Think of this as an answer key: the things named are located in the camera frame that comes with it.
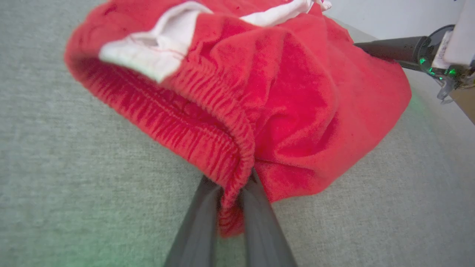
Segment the brown cardboard box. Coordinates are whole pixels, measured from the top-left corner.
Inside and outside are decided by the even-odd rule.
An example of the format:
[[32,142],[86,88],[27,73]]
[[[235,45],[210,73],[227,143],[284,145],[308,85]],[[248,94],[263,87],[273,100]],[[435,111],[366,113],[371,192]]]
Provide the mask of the brown cardboard box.
[[475,89],[455,90],[450,96],[475,124]]

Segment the gray tablecloth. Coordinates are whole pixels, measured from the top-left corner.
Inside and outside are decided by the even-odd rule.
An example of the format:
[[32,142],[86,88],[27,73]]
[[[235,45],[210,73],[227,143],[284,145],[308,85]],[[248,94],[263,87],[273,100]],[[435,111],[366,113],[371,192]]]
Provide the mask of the gray tablecloth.
[[[199,182],[67,72],[65,42],[98,3],[0,2],[1,267],[161,266]],[[414,97],[374,151],[274,205],[300,266],[474,266],[475,127],[408,75]],[[242,236],[217,253],[244,266]]]

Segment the white wall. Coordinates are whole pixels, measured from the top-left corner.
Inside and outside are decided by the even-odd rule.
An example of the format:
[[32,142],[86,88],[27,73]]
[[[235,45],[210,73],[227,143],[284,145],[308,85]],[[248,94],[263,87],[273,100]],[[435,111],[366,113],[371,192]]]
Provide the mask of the white wall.
[[326,11],[378,39],[429,35],[455,24],[464,0],[330,0]]

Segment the red fabric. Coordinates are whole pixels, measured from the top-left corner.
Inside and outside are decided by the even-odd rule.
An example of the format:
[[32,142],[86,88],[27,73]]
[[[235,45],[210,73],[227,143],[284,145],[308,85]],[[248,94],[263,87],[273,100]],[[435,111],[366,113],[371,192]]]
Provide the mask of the red fabric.
[[397,63],[353,46],[318,5],[276,27],[238,18],[284,2],[201,1],[215,14],[199,15],[188,55],[160,84],[97,56],[179,0],[103,4],[66,48],[92,94],[224,187],[224,236],[242,231],[236,198],[253,166],[270,201],[318,193],[381,141],[411,97]]

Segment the white fabric trim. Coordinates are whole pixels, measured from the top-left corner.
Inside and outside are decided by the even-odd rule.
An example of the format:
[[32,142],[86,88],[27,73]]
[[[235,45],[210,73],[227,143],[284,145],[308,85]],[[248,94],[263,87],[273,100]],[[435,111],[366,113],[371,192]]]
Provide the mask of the white fabric trim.
[[175,6],[160,17],[152,30],[105,44],[99,58],[138,71],[160,83],[180,67],[191,45],[196,19],[202,12],[212,13],[192,1]]

